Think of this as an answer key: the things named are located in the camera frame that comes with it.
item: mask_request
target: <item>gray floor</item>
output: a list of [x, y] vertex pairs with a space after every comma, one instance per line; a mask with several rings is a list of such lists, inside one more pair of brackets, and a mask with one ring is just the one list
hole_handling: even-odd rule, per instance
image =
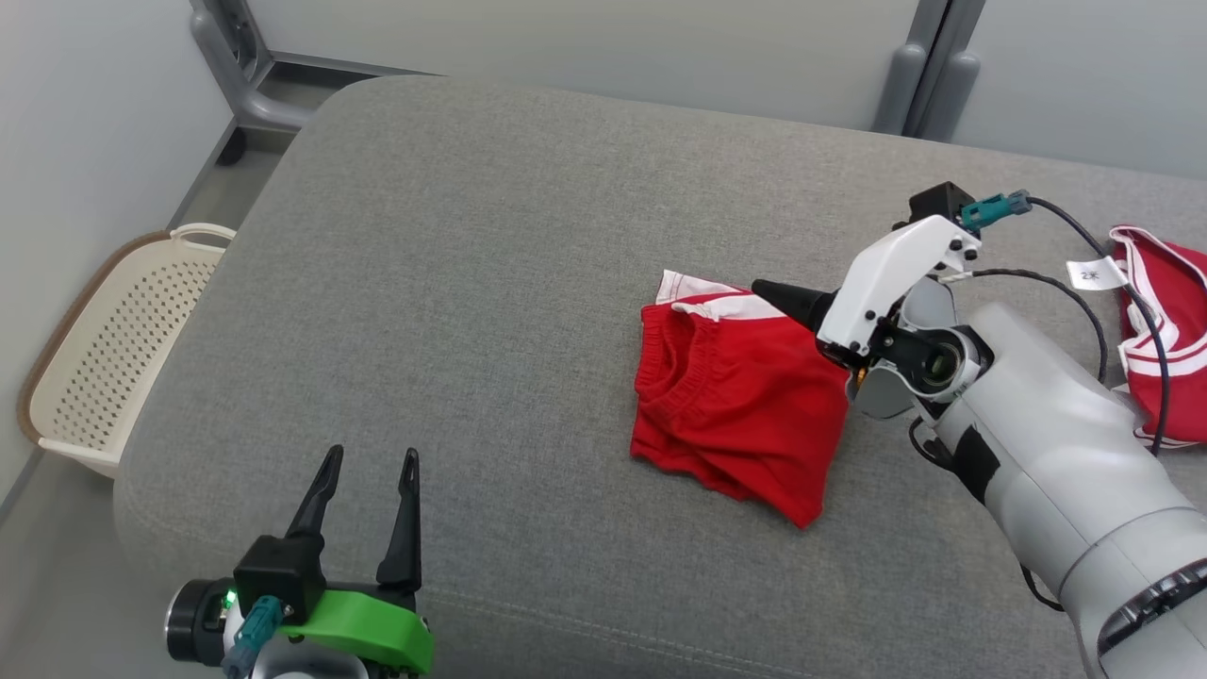
[[[282, 70], [262, 90], [299, 105], [316, 106], [346, 84], [338, 75]], [[182, 222], [243, 223], [288, 141], [249, 139], [241, 160], [203, 177]], [[34, 464], [0, 517], [0, 677], [221, 677], [168, 657], [163, 620], [173, 592], [148, 589], [127, 563], [113, 528], [112, 482], [52, 455]]]

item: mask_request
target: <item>gray table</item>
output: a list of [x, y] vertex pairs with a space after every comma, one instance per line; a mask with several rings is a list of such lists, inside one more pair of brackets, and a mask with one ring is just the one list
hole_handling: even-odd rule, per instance
[[[1207, 247], [1189, 180], [566, 92], [355, 84], [290, 147], [164, 367], [122, 460], [122, 543], [165, 590], [227, 573], [340, 443], [325, 568], [371, 580], [415, 446], [437, 677], [1077, 677], [1068, 622], [906, 421], [851, 416], [805, 532], [628, 456], [639, 308], [664, 267], [834, 286], [944, 180]], [[982, 263], [1066, 258], [1090, 253], [1036, 213], [993, 226]], [[1054, 289], [957, 297], [1009, 299], [1096, 361]], [[1207, 461], [1166, 464], [1202, 505]]]

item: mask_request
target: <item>red fabric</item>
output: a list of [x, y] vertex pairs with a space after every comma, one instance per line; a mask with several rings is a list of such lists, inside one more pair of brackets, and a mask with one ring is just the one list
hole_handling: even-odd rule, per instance
[[[1154, 320], [1165, 345], [1170, 370], [1164, 446], [1207, 443], [1207, 254], [1173, 242], [1162, 242], [1144, 229], [1115, 227], [1115, 256], [1129, 281], [1154, 306]], [[1132, 303], [1121, 293], [1123, 356], [1132, 399], [1148, 416], [1137, 437], [1151, 440], [1161, 403], [1160, 367], [1151, 333]]]
[[[678, 299], [684, 304], [750, 292]], [[631, 453], [804, 528], [822, 511], [846, 416], [846, 373], [814, 335], [776, 317], [715, 320], [661, 303], [641, 311]]]

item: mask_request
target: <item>white wall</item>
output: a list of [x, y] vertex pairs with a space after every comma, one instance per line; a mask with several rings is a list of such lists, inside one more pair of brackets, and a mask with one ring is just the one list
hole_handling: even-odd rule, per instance
[[0, 2], [0, 499], [17, 392], [97, 267], [164, 228], [232, 115], [188, 0]]
[[951, 139], [1207, 178], [1207, 4], [989, 0]]
[[273, 52], [867, 129], [917, 0], [251, 0]]

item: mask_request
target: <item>beige plastic basket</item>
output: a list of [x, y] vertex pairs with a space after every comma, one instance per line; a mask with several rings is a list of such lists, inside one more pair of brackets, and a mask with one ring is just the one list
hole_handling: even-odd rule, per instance
[[18, 421], [37, 446], [116, 479], [147, 392], [226, 251], [188, 239], [197, 234], [234, 238], [212, 223], [150, 233], [76, 298], [21, 392]]

